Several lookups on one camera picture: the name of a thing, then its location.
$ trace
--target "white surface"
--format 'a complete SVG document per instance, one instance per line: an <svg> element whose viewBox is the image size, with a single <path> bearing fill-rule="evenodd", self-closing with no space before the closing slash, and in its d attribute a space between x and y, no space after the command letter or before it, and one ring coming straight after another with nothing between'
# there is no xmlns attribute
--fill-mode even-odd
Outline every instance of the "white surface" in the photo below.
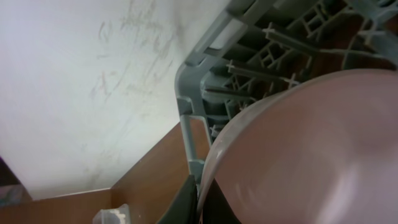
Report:
<svg viewBox="0 0 398 224"><path fill-rule="evenodd" d="M228 0L0 0L0 156L34 199L111 187L178 122Z"/></svg>

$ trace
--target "plastic dish rack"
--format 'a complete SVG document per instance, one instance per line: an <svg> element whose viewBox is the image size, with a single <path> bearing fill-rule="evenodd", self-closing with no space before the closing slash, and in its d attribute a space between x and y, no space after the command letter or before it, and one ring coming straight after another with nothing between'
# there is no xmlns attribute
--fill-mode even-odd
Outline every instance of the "plastic dish rack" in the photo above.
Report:
<svg viewBox="0 0 398 224"><path fill-rule="evenodd" d="M191 119L203 121L211 145L257 100L336 70L395 70L398 37L390 25L397 24L397 14L398 0L232 0L175 78L188 167L197 185L204 161L197 158ZM328 70L331 64L338 66Z"/></svg>

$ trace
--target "white wall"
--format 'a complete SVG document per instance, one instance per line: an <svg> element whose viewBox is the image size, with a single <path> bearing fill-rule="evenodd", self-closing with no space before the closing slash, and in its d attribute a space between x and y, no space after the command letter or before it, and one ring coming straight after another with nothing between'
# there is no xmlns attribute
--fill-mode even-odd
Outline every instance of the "white wall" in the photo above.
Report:
<svg viewBox="0 0 398 224"><path fill-rule="evenodd" d="M0 0L0 156L31 196L111 187L170 131L175 72L227 3Z"/></svg>

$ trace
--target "gray dish rack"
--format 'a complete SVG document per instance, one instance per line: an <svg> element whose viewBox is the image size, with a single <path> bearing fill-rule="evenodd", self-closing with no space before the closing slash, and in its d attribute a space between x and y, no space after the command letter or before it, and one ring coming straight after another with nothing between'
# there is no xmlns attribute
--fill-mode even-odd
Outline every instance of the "gray dish rack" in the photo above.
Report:
<svg viewBox="0 0 398 224"><path fill-rule="evenodd" d="M189 172L197 186L205 161L197 158L191 119L203 122L211 145L257 100L337 70L395 70L397 14L398 0L232 0L175 78Z"/></svg>

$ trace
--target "wooden surface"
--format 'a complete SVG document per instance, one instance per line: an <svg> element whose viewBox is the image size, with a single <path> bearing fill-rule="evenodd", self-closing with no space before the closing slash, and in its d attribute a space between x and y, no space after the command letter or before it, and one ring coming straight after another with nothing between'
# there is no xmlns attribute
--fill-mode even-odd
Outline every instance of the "wooden surface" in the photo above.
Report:
<svg viewBox="0 0 398 224"><path fill-rule="evenodd" d="M198 157L209 145L203 123L191 122ZM176 125L112 188L114 207L130 206L131 223L156 223L188 176L180 124Z"/></svg>
<svg viewBox="0 0 398 224"><path fill-rule="evenodd" d="M39 200L0 208L0 223L87 224L101 209L111 208L111 191Z"/></svg>

